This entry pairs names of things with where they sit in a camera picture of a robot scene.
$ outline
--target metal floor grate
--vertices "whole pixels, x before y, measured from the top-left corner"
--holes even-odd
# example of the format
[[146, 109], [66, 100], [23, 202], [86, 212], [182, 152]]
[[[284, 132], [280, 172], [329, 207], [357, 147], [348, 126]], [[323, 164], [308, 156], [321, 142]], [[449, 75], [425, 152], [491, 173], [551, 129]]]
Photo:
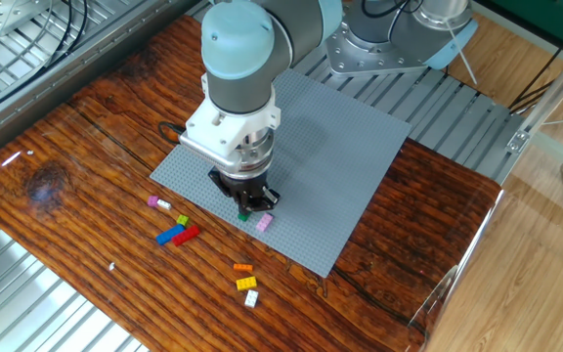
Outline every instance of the metal floor grate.
[[[188, 14], [201, 22], [201, 1]], [[502, 183], [518, 159], [505, 146], [523, 118], [441, 71], [340, 77], [331, 74], [325, 45], [295, 70], [412, 125], [410, 138]]]
[[0, 351], [148, 349], [0, 230]]
[[[83, 20], [83, 1], [71, 1], [73, 21], [65, 48], [77, 37]], [[144, 0], [88, 0], [88, 21], [82, 42], [101, 30], [102, 24], [107, 20], [122, 16], [142, 1]], [[52, 57], [65, 34], [67, 20], [68, 4], [63, 0], [53, 0], [51, 17], [49, 11], [45, 10], [31, 21], [0, 37], [0, 99], [31, 77]], [[37, 39], [36, 42], [30, 45], [34, 39]]]

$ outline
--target wooden tabletop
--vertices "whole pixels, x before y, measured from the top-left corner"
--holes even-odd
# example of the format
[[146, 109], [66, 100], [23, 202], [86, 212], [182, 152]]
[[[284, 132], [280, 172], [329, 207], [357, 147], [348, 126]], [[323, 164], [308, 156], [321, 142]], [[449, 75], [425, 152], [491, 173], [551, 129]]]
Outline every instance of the wooden tabletop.
[[[499, 185], [407, 140], [323, 280], [149, 178], [173, 148], [158, 122], [203, 99], [199, 36], [177, 20], [3, 148], [0, 227], [153, 351], [418, 349], [408, 324]], [[201, 235], [159, 246], [179, 214]], [[255, 267], [255, 309], [234, 263]]]

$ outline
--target lego baseplate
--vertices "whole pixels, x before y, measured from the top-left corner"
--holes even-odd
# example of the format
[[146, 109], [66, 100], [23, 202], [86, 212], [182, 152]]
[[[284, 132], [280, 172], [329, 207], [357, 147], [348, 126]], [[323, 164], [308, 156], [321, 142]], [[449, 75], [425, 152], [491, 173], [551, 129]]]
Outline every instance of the lego baseplate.
[[411, 127], [292, 70], [274, 84], [281, 126], [268, 182], [281, 200], [266, 232], [256, 230], [264, 214], [239, 220], [211, 165], [182, 146], [152, 179], [326, 277]]

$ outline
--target yellow lego brick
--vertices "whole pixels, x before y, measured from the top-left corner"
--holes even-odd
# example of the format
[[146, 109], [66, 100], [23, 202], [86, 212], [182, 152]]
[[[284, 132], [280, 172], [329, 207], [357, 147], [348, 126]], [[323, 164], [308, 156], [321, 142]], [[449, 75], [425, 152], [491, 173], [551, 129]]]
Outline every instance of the yellow lego brick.
[[251, 289], [257, 286], [258, 284], [255, 282], [255, 277], [236, 280], [236, 287], [238, 288], [238, 290]]

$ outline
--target lego brick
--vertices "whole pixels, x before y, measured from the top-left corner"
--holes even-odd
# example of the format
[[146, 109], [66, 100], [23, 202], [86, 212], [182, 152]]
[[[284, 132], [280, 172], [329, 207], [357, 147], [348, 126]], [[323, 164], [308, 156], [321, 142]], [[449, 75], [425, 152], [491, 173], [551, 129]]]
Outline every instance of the lego brick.
[[183, 225], [177, 225], [174, 226], [172, 228], [170, 228], [169, 230], [161, 233], [160, 235], [158, 235], [155, 240], [160, 244], [160, 245], [165, 245], [169, 242], [171, 242], [171, 239], [176, 237], [177, 235], [183, 233], [186, 229], [184, 228]]
[[273, 215], [266, 213], [266, 214], [262, 215], [262, 218], [260, 219], [258, 224], [255, 226], [255, 229], [259, 232], [265, 232], [266, 229], [271, 224], [271, 221], [273, 221]]
[[186, 215], [180, 215], [180, 216], [177, 218], [177, 223], [178, 223], [178, 224], [182, 224], [182, 225], [184, 225], [184, 227], [186, 227], [186, 226], [188, 225], [189, 220], [191, 220], [191, 218], [189, 218], [188, 216], [186, 216]]
[[238, 219], [240, 221], [246, 222], [247, 220], [249, 220], [249, 216], [251, 216], [251, 213], [247, 213], [246, 215], [239, 214]]
[[157, 206], [164, 208], [166, 210], [171, 210], [171, 204], [166, 200], [158, 199]]
[[255, 282], [255, 277], [236, 280], [236, 287], [238, 290], [251, 289], [257, 286], [258, 284]]
[[158, 196], [149, 196], [149, 199], [147, 199], [147, 205], [151, 207], [157, 207], [158, 200], [160, 200]]
[[171, 239], [171, 241], [173, 241], [173, 244], [175, 245], [181, 245], [186, 241], [190, 241], [194, 239], [198, 234], [199, 234], [199, 227], [197, 227], [196, 225], [192, 225], [190, 228], [186, 229], [183, 233]]
[[252, 289], [246, 295], [246, 299], [244, 300], [244, 305], [249, 308], [255, 308], [255, 302], [258, 301], [258, 292]]
[[250, 264], [234, 264], [234, 270], [252, 272], [253, 271], [253, 265], [250, 265]]

